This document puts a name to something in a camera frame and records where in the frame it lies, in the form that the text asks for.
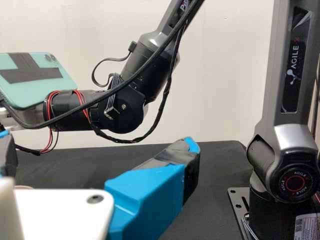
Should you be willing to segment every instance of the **mint green phone case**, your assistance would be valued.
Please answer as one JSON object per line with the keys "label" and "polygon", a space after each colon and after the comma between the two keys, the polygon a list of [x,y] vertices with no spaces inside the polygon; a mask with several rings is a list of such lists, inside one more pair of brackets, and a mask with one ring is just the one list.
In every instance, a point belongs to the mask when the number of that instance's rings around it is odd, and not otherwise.
{"label": "mint green phone case", "polygon": [[0,93],[18,110],[40,104],[55,90],[75,90],[76,83],[49,52],[0,53]]}

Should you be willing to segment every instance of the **screw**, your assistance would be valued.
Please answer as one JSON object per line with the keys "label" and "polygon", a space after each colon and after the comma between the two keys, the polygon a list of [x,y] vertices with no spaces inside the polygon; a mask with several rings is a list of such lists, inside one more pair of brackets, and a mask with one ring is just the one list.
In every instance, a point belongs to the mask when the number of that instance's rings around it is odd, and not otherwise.
{"label": "screw", "polygon": [[101,195],[93,195],[87,199],[88,204],[98,204],[104,200],[104,197]]}

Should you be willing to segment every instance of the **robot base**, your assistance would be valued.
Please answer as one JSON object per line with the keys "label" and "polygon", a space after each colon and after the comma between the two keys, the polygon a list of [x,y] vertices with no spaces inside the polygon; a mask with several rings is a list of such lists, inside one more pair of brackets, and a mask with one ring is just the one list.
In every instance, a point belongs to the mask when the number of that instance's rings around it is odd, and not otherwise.
{"label": "robot base", "polygon": [[[294,240],[296,217],[320,213],[320,204],[315,198],[284,204],[262,198],[249,187],[229,188],[228,195],[244,240]],[[319,239],[319,228],[318,224],[317,229],[313,228],[313,237],[306,239]]]}

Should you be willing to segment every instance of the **black table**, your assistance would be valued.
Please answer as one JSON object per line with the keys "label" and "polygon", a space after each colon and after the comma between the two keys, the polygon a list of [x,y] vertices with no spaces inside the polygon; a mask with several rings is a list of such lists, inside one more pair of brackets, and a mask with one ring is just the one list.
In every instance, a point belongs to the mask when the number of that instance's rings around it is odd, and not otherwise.
{"label": "black table", "polygon": [[[247,187],[252,168],[237,141],[202,142],[199,183],[162,240],[240,240],[227,194]],[[134,168],[168,144],[60,149],[40,157],[19,152],[16,183],[34,188],[103,189],[107,179]]]}

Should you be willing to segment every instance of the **gray tape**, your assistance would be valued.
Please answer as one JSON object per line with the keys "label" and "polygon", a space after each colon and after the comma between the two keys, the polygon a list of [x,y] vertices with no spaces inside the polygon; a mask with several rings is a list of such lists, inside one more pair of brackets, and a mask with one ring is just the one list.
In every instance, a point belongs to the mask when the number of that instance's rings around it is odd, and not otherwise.
{"label": "gray tape", "polygon": [[29,53],[8,53],[18,69],[0,70],[10,84],[63,78],[58,67],[39,67]]}

